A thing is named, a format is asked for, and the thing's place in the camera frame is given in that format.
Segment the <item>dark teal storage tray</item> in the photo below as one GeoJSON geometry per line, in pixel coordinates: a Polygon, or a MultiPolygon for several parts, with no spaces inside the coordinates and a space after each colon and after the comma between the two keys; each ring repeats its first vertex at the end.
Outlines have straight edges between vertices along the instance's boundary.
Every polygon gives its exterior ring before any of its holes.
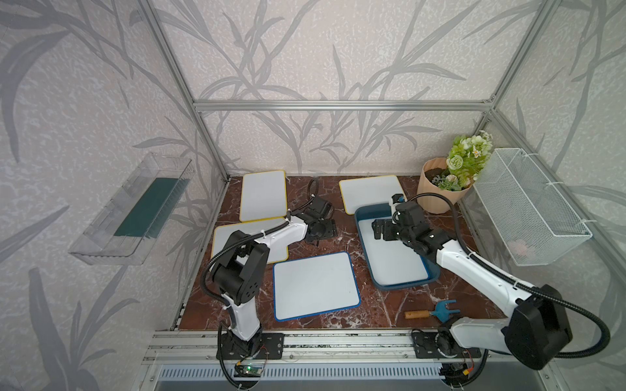
{"type": "MultiPolygon", "coordinates": [[[[386,218],[391,218],[391,215],[392,215],[391,207],[388,204],[368,205],[368,206],[363,206],[359,208],[355,212],[355,221],[356,221],[358,233],[359,233],[358,222],[360,220],[386,219],[386,218]]],[[[412,285],[405,285],[405,286],[402,286],[402,288],[396,288],[396,289],[381,288],[380,286],[378,286],[377,284],[373,282],[374,285],[376,286],[376,288],[378,288],[381,291],[392,291],[392,290],[401,290],[401,289],[406,289],[406,288],[418,287],[422,285],[428,285],[429,283],[435,283],[440,278],[440,274],[441,274],[440,267],[437,265],[430,264],[430,262],[428,262],[423,257],[421,257],[421,259],[424,262],[428,272],[430,272],[430,278],[428,280],[422,281],[420,283],[415,283],[412,285]]]]}

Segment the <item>blue framed whiteboard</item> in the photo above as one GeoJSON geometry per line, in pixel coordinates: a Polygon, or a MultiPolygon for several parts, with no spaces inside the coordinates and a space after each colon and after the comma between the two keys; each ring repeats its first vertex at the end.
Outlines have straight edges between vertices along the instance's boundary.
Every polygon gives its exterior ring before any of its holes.
{"type": "Polygon", "coordinates": [[[285,322],[361,304],[346,252],[279,262],[273,267],[275,319],[285,322]]]}
{"type": "Polygon", "coordinates": [[[358,228],[373,282],[385,289],[402,288],[430,278],[421,257],[401,241],[376,239],[373,219],[360,220],[358,228]]]}

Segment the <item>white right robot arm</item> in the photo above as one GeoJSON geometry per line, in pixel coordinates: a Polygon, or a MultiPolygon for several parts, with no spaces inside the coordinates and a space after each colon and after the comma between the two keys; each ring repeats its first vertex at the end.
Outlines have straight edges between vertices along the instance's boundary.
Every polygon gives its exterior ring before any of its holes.
{"type": "Polygon", "coordinates": [[[450,270],[486,296],[504,314],[502,319],[459,318],[444,324],[446,335],[459,347],[492,350],[515,357],[533,370],[555,358],[587,358],[603,352],[611,331],[596,314],[562,298],[546,284],[531,286],[469,250],[461,237],[458,213],[452,212],[455,232],[433,228],[417,198],[396,194],[389,218],[372,222],[375,239],[399,241],[430,265],[450,270]],[[593,322],[598,341],[583,350],[567,351],[573,333],[567,313],[573,311],[593,322]]]}

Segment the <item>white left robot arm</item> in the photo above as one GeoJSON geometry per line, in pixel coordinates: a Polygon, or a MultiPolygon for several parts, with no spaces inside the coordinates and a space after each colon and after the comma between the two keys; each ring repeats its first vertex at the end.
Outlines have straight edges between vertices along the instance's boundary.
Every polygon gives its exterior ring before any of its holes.
{"type": "Polygon", "coordinates": [[[318,244],[336,237],[333,213],[330,201],[313,195],[302,207],[289,210],[275,226],[252,234],[234,231],[228,236],[202,271],[200,288],[228,312],[231,338],[242,343],[260,340],[262,325],[255,301],[272,249],[302,241],[318,244]]]}

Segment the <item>yellow framed whiteboard right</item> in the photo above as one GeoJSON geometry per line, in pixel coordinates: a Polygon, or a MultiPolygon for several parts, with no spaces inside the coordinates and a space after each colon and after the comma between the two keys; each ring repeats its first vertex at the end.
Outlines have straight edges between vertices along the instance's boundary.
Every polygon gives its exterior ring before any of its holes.
{"type": "Polygon", "coordinates": [[[363,206],[389,204],[393,195],[405,195],[395,175],[345,179],[339,182],[339,187],[348,215],[354,215],[363,206]]]}

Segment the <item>yellow framed whiteboard far left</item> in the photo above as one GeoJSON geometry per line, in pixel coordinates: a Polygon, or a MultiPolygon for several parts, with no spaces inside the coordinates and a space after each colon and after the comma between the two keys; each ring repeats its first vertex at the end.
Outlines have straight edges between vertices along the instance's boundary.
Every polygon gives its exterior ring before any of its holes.
{"type": "Polygon", "coordinates": [[[274,170],[243,176],[239,215],[241,222],[283,217],[287,209],[285,171],[274,170]]]}

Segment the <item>beige flower pot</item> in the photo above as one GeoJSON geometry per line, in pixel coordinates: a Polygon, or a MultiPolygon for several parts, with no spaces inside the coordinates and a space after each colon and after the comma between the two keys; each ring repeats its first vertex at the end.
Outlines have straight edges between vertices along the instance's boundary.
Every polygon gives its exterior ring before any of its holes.
{"type": "MultiPolygon", "coordinates": [[[[426,176],[426,173],[432,169],[446,168],[447,164],[444,157],[438,157],[427,161],[422,167],[422,172],[418,182],[417,194],[421,195],[423,193],[433,193],[446,198],[452,203],[452,205],[456,205],[456,203],[461,200],[472,187],[464,189],[460,192],[446,191],[435,186],[435,184],[433,184],[426,176]]],[[[433,195],[419,197],[417,199],[417,203],[419,203],[420,207],[422,207],[426,212],[433,214],[446,213],[452,209],[452,207],[445,200],[439,197],[435,197],[433,195]]]]}

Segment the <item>green white artificial flowers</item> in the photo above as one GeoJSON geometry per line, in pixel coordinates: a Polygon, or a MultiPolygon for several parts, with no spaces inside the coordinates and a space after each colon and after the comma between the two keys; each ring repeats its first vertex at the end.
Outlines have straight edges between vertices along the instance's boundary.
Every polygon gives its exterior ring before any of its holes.
{"type": "Polygon", "coordinates": [[[492,156],[492,135],[482,130],[477,135],[457,136],[445,159],[446,168],[433,178],[441,190],[461,192],[479,178],[492,156]]]}

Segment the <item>pink object in basket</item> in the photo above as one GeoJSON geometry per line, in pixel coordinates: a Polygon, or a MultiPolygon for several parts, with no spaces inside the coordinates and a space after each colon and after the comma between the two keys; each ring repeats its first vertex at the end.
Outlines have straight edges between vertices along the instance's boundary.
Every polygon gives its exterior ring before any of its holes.
{"type": "Polygon", "coordinates": [[[535,248],[529,245],[524,239],[509,241],[507,246],[515,259],[528,259],[534,256],[535,248]]]}

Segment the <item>green circuit board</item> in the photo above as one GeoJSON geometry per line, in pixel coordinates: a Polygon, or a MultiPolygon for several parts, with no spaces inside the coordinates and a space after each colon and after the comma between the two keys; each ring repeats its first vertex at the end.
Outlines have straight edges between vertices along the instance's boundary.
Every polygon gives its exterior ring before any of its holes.
{"type": "Polygon", "coordinates": [[[262,376],[263,371],[263,365],[238,363],[235,366],[235,373],[238,377],[257,378],[262,376]]]}

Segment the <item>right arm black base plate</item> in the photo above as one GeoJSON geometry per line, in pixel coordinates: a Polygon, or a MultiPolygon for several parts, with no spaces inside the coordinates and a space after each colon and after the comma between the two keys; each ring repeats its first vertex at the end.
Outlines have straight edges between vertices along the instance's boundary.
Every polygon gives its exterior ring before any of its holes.
{"type": "Polygon", "coordinates": [[[416,358],[479,359],[484,355],[481,349],[460,347],[446,333],[413,329],[410,338],[416,358]]]}

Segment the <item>aluminium front rail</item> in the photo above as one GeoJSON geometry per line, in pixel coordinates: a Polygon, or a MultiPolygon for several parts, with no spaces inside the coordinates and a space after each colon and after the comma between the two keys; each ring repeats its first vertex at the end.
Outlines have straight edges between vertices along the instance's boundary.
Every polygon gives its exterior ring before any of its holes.
{"type": "MultiPolygon", "coordinates": [[[[279,363],[411,363],[419,359],[412,331],[391,329],[295,329],[285,335],[279,363]]],[[[149,364],[216,363],[215,331],[155,332],[141,358],[149,364]]]]}

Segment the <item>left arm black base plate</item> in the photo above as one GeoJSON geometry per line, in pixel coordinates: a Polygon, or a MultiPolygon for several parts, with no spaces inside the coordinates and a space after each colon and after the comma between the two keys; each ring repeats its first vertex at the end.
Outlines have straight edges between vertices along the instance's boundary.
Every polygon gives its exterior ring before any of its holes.
{"type": "Polygon", "coordinates": [[[216,357],[224,360],[234,359],[282,359],[285,347],[285,334],[278,332],[257,332],[251,340],[241,340],[228,330],[219,336],[216,357]]]}

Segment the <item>clear plastic wall shelf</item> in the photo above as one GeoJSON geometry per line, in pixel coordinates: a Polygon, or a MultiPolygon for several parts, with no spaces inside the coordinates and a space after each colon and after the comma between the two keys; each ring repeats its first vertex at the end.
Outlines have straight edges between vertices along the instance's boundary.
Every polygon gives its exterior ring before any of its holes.
{"type": "Polygon", "coordinates": [[[90,266],[140,266],[196,173],[187,157],[148,153],[68,253],[90,266]]]}

